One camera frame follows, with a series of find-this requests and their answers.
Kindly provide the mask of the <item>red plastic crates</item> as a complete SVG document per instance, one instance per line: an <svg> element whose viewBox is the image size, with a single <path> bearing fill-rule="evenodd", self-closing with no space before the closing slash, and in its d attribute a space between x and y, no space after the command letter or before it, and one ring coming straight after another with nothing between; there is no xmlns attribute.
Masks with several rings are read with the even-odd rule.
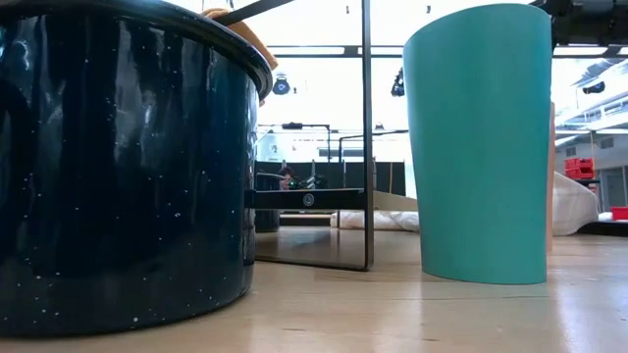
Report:
<svg viewBox="0 0 628 353"><path fill-rule="evenodd" d="M565 175L572 179L594 179L593 158L572 158L564 161Z"/></svg>

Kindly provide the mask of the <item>opaque teal cup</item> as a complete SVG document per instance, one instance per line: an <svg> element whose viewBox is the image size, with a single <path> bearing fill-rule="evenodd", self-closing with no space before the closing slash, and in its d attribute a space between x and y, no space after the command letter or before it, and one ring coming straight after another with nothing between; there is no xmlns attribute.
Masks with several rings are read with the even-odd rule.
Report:
<svg viewBox="0 0 628 353"><path fill-rule="evenodd" d="M523 4L461 10L405 43L427 274L546 280L551 57L549 15Z"/></svg>

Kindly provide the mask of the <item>wooden shelf with black frame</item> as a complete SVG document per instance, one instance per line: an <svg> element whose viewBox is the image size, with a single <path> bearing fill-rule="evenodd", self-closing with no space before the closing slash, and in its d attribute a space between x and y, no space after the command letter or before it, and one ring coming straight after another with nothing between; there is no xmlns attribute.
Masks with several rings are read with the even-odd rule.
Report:
<svg viewBox="0 0 628 353"><path fill-rule="evenodd" d="M306 266L321 269L334 269L352 272L367 272L372 269L375 258L374 204L389 197L374 189L373 131L372 122L372 42L371 42L371 0L360 0L361 7L361 78L362 78L362 126L358 135L363 141L363 187L341 189L314 189L293 191L249 191L246 205L255 210L336 210L340 216L343 210L357 210L364 214L362 263L350 266L306 260L257 256L262 262Z"/></svg>

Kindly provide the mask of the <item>large dark blue speckled mug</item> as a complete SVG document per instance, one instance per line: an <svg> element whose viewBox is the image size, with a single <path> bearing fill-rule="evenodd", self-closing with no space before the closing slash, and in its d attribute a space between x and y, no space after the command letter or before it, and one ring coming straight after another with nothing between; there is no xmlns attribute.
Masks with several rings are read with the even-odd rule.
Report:
<svg viewBox="0 0 628 353"><path fill-rule="evenodd" d="M0 337L242 297L271 82L253 45L164 0L0 0Z"/></svg>

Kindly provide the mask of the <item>white cloth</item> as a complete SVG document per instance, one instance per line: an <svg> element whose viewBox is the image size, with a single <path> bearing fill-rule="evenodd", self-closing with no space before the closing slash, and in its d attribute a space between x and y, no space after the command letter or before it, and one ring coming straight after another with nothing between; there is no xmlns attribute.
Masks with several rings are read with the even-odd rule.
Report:
<svg viewBox="0 0 628 353"><path fill-rule="evenodd" d="M589 188L559 173L553 177L552 190L553 236L576 233L581 227L599 220L598 198ZM403 230L419 232L417 211L381 211L373 215L375 230ZM363 211L341 211L340 218L333 213L331 227L363 229Z"/></svg>

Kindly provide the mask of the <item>orange cup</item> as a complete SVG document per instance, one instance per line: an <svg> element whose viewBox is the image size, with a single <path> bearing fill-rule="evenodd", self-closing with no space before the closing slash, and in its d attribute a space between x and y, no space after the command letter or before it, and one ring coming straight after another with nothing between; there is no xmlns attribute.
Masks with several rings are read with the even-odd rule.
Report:
<svg viewBox="0 0 628 353"><path fill-rule="evenodd" d="M548 147L548 172L547 172L547 193L546 193L546 250L547 253L552 251L552 206L553 206L553 177L554 177L554 159L555 159L555 104L550 102L549 115L549 147Z"/></svg>

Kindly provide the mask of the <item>small dark blue mug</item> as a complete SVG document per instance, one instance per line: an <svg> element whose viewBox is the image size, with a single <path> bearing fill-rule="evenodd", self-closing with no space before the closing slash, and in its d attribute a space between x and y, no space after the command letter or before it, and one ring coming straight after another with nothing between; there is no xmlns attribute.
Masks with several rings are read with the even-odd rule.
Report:
<svg viewBox="0 0 628 353"><path fill-rule="evenodd" d="M280 191L283 176L275 174L257 173L255 179L255 189L257 191ZM276 232L280 227L280 211L255 210L255 227L260 232Z"/></svg>

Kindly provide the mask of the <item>yellow waffle cloth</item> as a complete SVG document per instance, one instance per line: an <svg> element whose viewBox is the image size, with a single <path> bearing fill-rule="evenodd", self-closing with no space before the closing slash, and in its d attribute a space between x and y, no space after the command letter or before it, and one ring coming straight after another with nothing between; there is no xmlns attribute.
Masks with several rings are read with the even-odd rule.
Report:
<svg viewBox="0 0 628 353"><path fill-rule="evenodd" d="M201 15L216 21L218 18L227 15L230 12L231 10L225 8L210 8L202 11ZM279 65L277 58L245 22L236 22L232 25L228 25L228 28L252 44L268 62L272 71L277 68Z"/></svg>

